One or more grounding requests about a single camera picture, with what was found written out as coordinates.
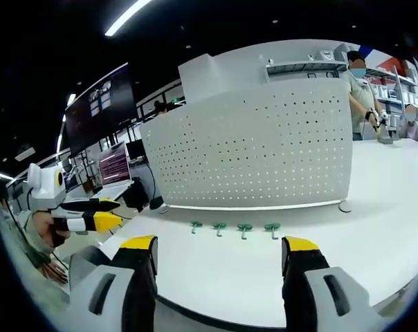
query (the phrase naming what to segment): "white table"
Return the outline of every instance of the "white table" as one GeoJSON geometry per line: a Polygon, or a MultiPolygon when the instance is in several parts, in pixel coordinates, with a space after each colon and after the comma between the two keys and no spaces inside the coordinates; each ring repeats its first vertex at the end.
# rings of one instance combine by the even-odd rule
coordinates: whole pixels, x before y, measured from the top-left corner
{"type": "Polygon", "coordinates": [[[113,257],[126,239],[158,236],[158,293],[191,311],[251,326],[286,326],[281,241],[263,231],[281,223],[278,235],[309,239],[330,266],[340,266],[370,294],[375,305],[418,273],[418,143],[354,143],[348,201],[274,211],[170,209],[143,211],[101,247],[113,257]],[[204,224],[191,234],[191,221],[204,224]],[[226,222],[223,237],[211,225],[226,222]],[[241,240],[237,223],[254,230],[241,240]]]}
{"type": "Polygon", "coordinates": [[[113,187],[106,187],[101,189],[97,194],[93,195],[93,199],[111,199],[112,201],[116,201],[125,193],[127,188],[134,183],[133,181],[123,183],[122,185],[115,185],[113,187]]]}

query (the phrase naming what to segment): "computer monitor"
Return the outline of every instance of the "computer monitor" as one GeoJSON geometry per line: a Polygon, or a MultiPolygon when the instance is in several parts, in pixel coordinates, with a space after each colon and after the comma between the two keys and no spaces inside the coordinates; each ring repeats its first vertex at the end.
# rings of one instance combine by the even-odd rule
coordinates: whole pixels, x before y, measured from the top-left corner
{"type": "Polygon", "coordinates": [[[66,132],[74,156],[136,117],[129,69],[124,66],[86,90],[66,110],[66,132]]]}
{"type": "Polygon", "coordinates": [[[126,146],[118,143],[98,156],[98,169],[103,187],[120,185],[131,180],[126,146]]]}
{"type": "Polygon", "coordinates": [[[126,148],[131,160],[137,159],[138,157],[146,158],[146,151],[142,140],[126,143],[126,148]]]}

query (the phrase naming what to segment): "small green mushroom-shaped object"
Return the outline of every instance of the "small green mushroom-shaped object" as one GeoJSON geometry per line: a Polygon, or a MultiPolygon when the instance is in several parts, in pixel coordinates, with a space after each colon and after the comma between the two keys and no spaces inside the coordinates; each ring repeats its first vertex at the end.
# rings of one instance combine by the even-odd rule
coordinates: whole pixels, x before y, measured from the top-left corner
{"type": "Polygon", "coordinates": [[[237,225],[237,227],[238,227],[239,230],[242,230],[243,231],[243,233],[242,233],[242,239],[243,240],[247,240],[247,238],[245,237],[245,233],[248,232],[249,230],[252,230],[253,226],[250,225],[250,224],[248,224],[248,223],[239,223],[237,225]]]}
{"type": "Polygon", "coordinates": [[[192,233],[193,234],[195,234],[195,228],[203,226],[203,224],[200,223],[199,221],[193,221],[190,224],[192,225],[192,233]]]}
{"type": "Polygon", "coordinates": [[[226,224],[225,223],[214,223],[214,228],[217,229],[217,236],[221,237],[221,230],[223,228],[226,228],[226,224]]]}
{"type": "Polygon", "coordinates": [[[264,225],[264,229],[272,231],[272,240],[278,240],[278,237],[275,237],[274,231],[280,228],[280,226],[281,225],[279,223],[269,223],[264,225]]]}

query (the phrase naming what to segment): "white perforated panel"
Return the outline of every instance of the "white perforated panel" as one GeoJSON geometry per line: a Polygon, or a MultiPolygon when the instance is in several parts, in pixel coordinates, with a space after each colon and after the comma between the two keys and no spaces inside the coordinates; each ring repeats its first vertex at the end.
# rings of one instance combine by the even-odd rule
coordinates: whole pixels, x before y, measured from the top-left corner
{"type": "Polygon", "coordinates": [[[345,199],[352,161],[340,79],[299,79],[216,95],[144,124],[166,203],[265,207],[345,199]]]}

